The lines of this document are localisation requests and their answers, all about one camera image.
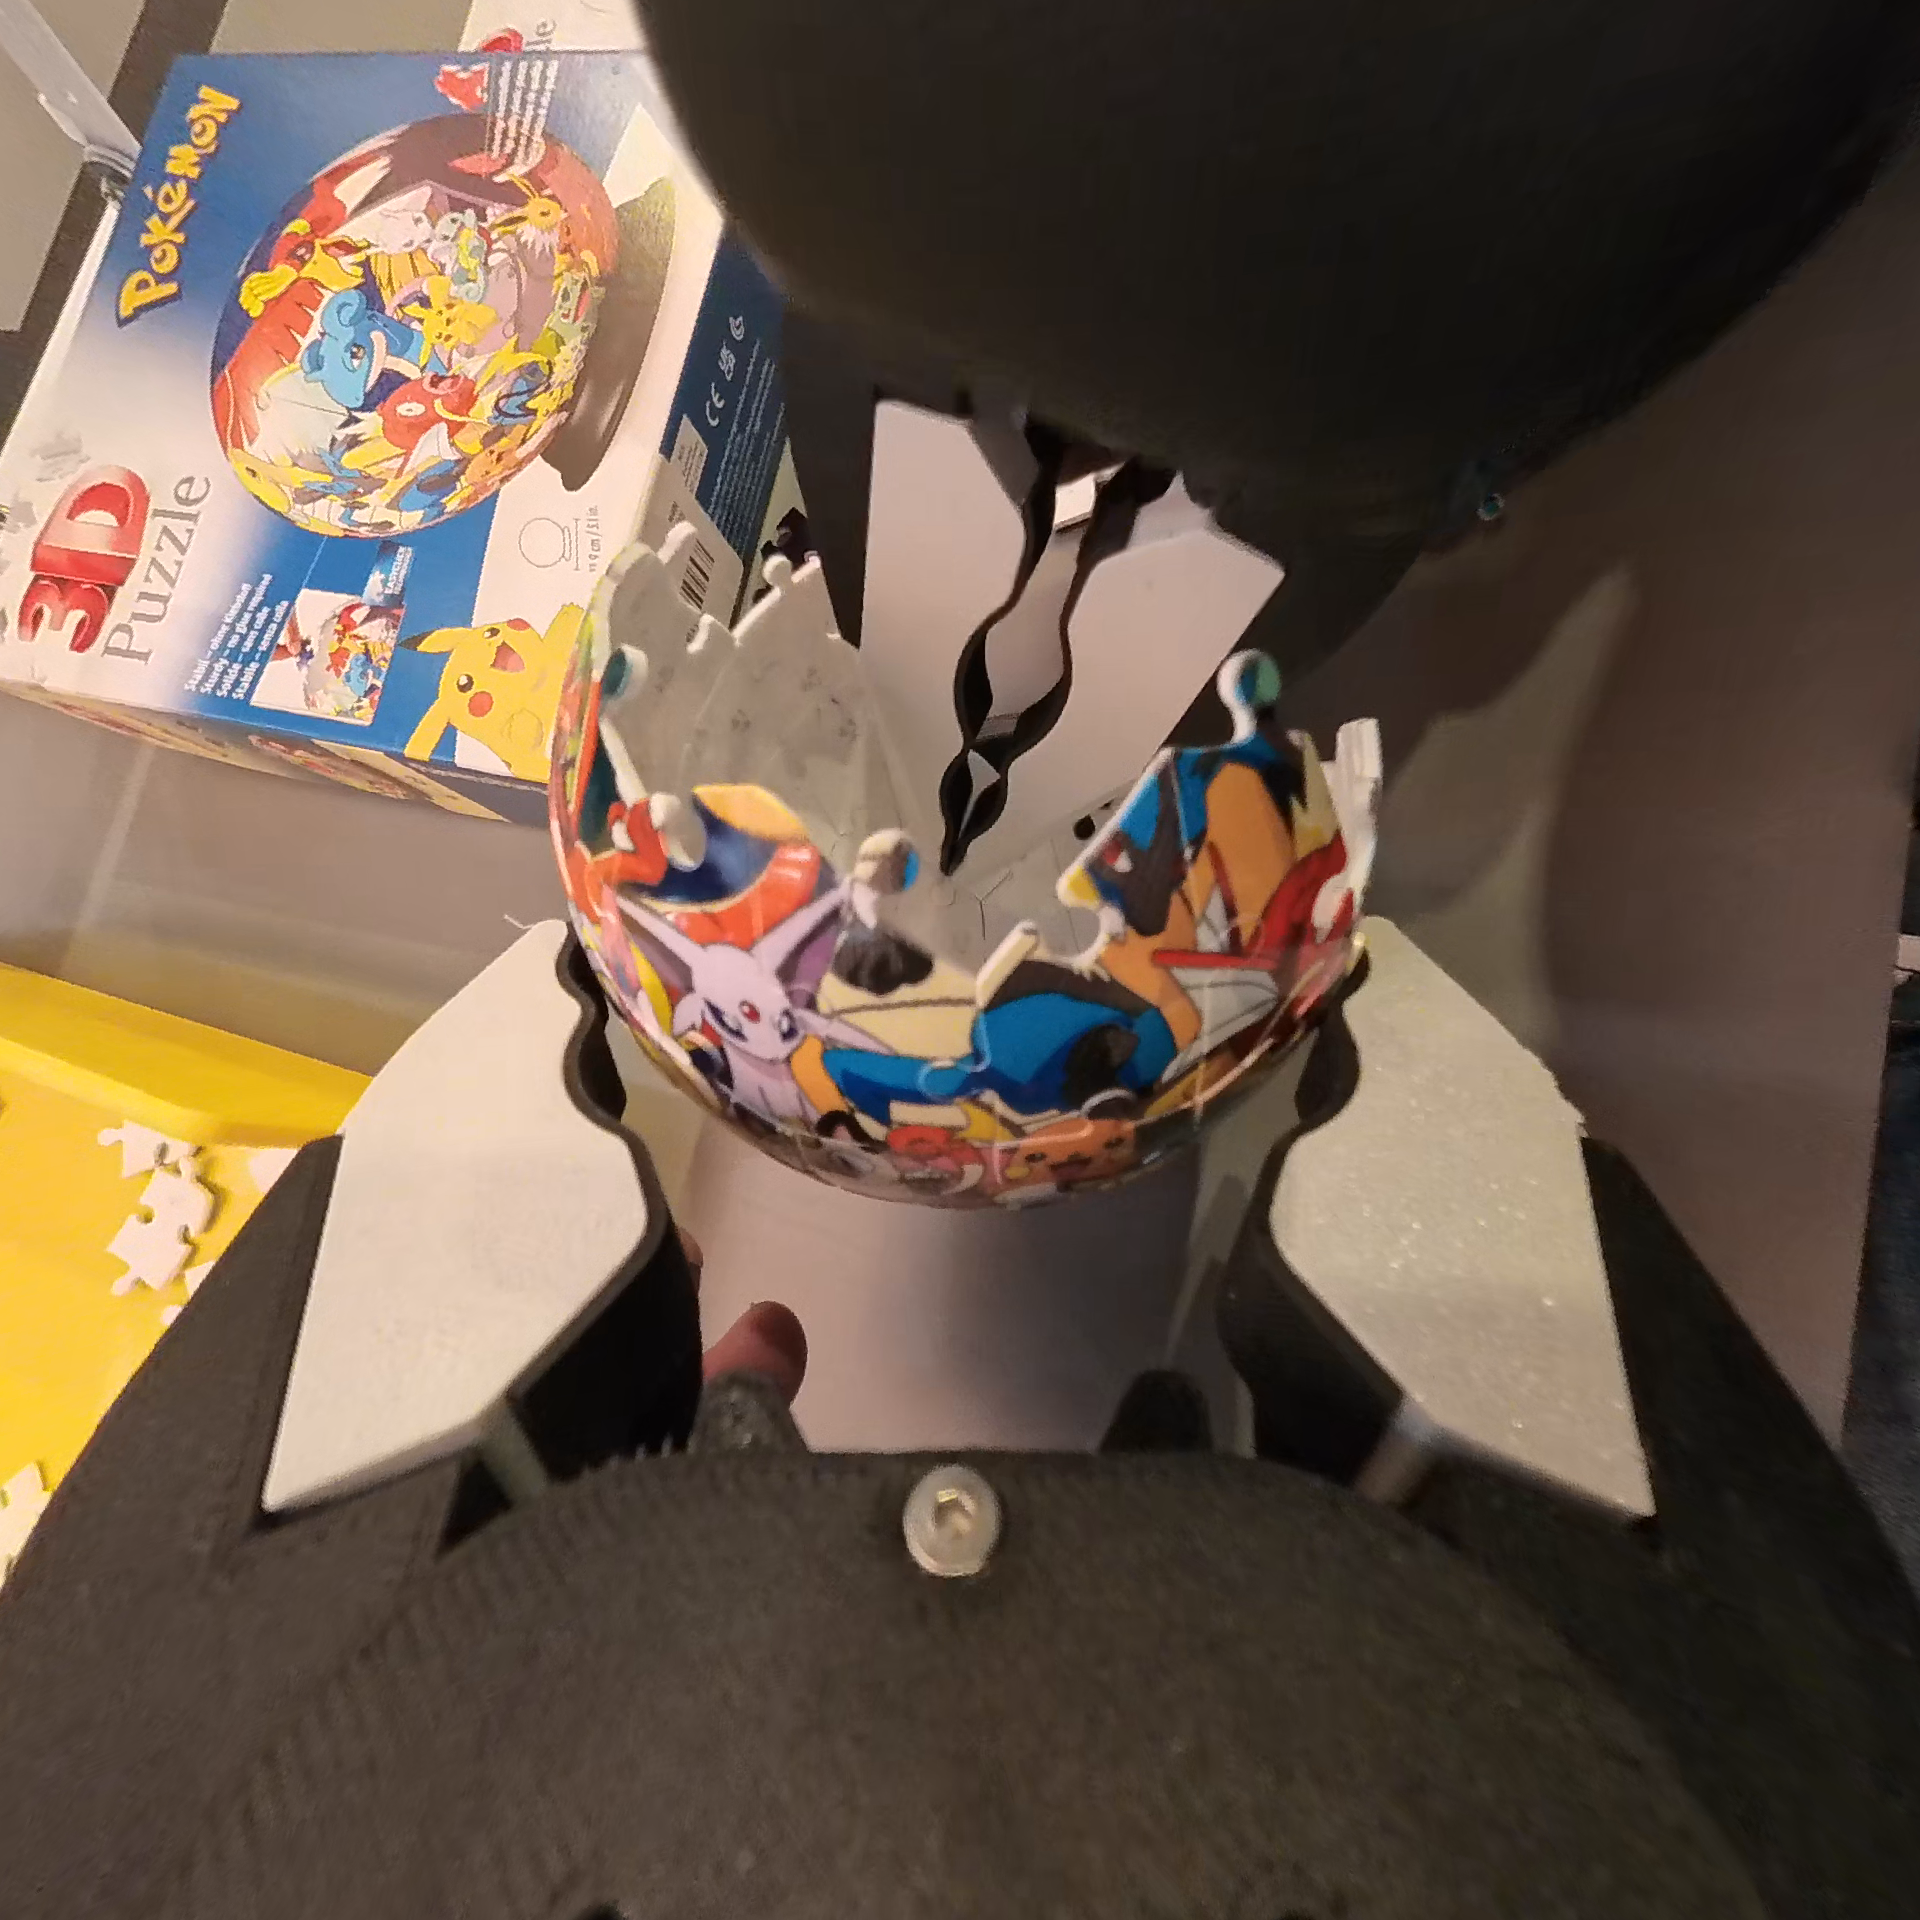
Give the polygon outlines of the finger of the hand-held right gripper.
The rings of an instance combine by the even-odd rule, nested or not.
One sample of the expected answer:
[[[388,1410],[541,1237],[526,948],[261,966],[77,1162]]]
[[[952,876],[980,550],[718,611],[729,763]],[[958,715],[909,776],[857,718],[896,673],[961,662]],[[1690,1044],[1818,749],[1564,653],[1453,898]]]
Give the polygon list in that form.
[[[1053,435],[1029,413],[873,410],[857,659],[901,821],[940,874],[996,874],[1013,768],[1053,726],[1053,608],[1034,596],[1053,530]]]
[[[1013,864],[1129,787],[1276,595],[1178,475],[1114,475],[968,643],[955,867]]]

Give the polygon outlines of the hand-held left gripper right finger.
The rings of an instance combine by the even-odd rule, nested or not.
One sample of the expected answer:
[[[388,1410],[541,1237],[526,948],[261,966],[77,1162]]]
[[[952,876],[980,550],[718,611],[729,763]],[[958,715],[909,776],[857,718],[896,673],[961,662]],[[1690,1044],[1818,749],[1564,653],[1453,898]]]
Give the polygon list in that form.
[[[1385,1505],[1464,1464],[1648,1518],[1585,1144],[1552,1073],[1368,920],[1218,1268],[1252,1454]]]

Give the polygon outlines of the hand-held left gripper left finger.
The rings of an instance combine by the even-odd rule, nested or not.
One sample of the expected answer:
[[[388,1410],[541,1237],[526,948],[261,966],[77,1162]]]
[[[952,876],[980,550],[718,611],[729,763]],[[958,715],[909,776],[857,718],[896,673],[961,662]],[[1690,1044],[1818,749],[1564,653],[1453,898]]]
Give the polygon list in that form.
[[[625,1114],[609,1004],[561,920],[392,1057],[334,1138],[267,1513],[449,1464],[520,1501],[685,1437],[698,1283]]]

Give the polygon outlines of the yellow cardboard box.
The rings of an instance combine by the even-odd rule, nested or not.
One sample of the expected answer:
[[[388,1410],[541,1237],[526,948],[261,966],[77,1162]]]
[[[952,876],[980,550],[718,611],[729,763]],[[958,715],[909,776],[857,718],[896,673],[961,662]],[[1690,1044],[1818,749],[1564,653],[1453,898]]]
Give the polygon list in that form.
[[[2,1162],[5,1117],[16,1109],[297,1155],[334,1134],[365,1089],[361,1073],[2,966]]]

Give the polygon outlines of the colourful puzzle ball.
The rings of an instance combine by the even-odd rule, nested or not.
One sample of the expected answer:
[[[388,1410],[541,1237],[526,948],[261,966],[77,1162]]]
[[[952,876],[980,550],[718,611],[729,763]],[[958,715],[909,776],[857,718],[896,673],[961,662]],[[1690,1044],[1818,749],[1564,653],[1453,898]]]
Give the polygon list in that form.
[[[688,617],[690,540],[632,544],[561,694],[566,915],[644,1057],[770,1158],[949,1210],[1115,1186],[1281,1081],[1362,960],[1380,729],[1324,762],[1254,651],[1229,732],[1089,833],[926,876],[822,566]]]

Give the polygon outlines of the pile of white puzzle pieces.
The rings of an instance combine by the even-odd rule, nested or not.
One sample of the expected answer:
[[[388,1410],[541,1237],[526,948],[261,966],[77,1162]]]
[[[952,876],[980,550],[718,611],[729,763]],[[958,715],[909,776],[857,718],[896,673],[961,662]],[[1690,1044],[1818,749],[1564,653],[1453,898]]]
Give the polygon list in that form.
[[[108,1408],[289,1170],[121,1120],[5,1117],[2,1572]]]

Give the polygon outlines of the blue white puzzle box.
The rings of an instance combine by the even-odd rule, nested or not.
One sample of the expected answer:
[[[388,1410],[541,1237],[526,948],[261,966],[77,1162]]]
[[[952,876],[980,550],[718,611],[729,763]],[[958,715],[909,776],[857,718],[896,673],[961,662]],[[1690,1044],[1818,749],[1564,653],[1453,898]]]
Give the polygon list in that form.
[[[5,445],[5,693],[544,825],[632,547],[803,526],[782,302],[635,56],[177,59]]]

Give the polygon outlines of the person's left hand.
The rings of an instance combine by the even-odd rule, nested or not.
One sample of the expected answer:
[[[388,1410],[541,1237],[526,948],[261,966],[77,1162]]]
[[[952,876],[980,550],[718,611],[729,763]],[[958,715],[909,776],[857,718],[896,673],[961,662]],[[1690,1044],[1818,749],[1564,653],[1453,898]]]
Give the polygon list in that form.
[[[789,1405],[810,1368],[803,1321],[782,1304],[752,1304],[705,1355],[705,1380],[754,1376]]]

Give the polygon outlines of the person's blue jeans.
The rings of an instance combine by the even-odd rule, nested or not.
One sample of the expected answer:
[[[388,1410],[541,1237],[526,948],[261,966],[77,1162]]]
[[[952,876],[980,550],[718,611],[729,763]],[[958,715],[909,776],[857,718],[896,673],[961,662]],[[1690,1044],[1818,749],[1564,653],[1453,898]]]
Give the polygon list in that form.
[[[1917,1556],[1917,833],[1905,905],[1868,1181],[1842,1454],[1909,1569]]]

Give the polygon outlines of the clear plastic strip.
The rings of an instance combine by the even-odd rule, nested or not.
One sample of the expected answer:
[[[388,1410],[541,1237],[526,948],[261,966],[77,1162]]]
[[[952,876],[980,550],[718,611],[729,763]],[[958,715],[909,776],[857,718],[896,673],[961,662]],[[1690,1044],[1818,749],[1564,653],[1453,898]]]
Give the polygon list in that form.
[[[2,2],[2,49],[83,162],[128,180],[137,166],[137,134],[35,5]]]

